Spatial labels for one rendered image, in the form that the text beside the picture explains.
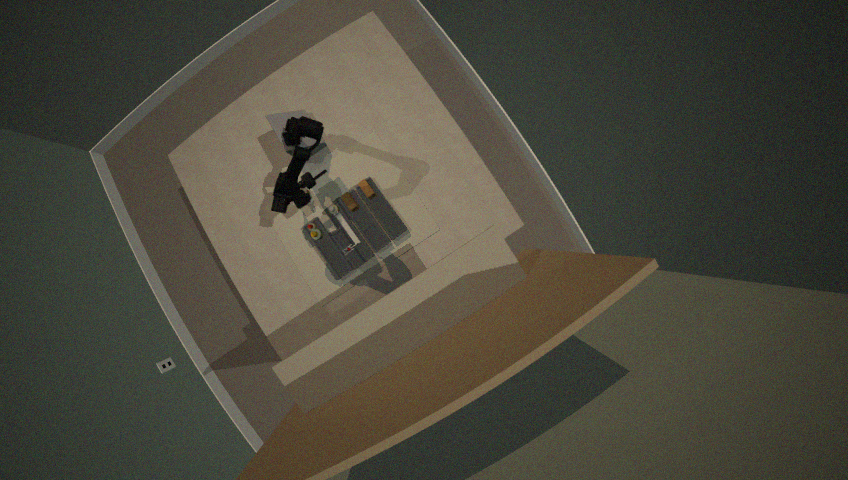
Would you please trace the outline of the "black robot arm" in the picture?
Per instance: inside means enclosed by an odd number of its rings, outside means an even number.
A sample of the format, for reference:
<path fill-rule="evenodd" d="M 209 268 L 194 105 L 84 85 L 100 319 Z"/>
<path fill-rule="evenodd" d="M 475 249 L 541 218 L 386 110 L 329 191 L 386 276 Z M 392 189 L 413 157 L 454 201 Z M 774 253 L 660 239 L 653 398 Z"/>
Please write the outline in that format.
<path fill-rule="evenodd" d="M 291 199 L 297 208 L 310 203 L 311 196 L 303 189 L 298 190 L 298 176 L 300 175 L 306 161 L 310 158 L 311 151 L 320 143 L 323 133 L 323 123 L 301 116 L 291 117 L 287 120 L 285 130 L 282 132 L 286 145 L 295 145 L 293 158 L 284 173 L 279 173 L 273 191 L 273 203 L 271 211 L 287 213 L 288 201 Z M 283 134 L 284 133 L 284 134 Z M 300 137 L 316 139 L 314 145 L 305 149 L 300 147 Z"/>

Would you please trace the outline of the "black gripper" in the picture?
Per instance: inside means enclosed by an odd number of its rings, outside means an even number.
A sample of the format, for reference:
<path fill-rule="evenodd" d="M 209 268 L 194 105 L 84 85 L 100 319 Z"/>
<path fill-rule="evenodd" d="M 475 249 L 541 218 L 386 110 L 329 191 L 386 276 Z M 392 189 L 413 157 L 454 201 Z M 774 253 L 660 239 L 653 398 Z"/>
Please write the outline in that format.
<path fill-rule="evenodd" d="M 301 179 L 302 179 L 302 180 L 300 180 L 300 182 L 298 182 L 298 183 L 299 183 L 298 190 L 300 190 L 300 188 L 302 188 L 302 187 L 303 187 L 303 186 L 305 186 L 305 185 L 306 185 L 306 187 L 307 187 L 308 189 L 311 189 L 311 188 L 312 188 L 312 187 L 314 187 L 314 186 L 315 186 L 315 184 L 316 184 L 316 181 L 313 179 L 313 177 L 311 176 L 310 172 L 306 172 L 306 173 L 304 173 L 304 174 L 301 176 Z M 301 183 L 301 182 L 302 182 L 302 183 Z M 291 200 L 291 199 L 289 199 L 289 201 L 288 201 L 288 205 L 290 204 L 290 202 L 292 202 L 292 200 Z"/>

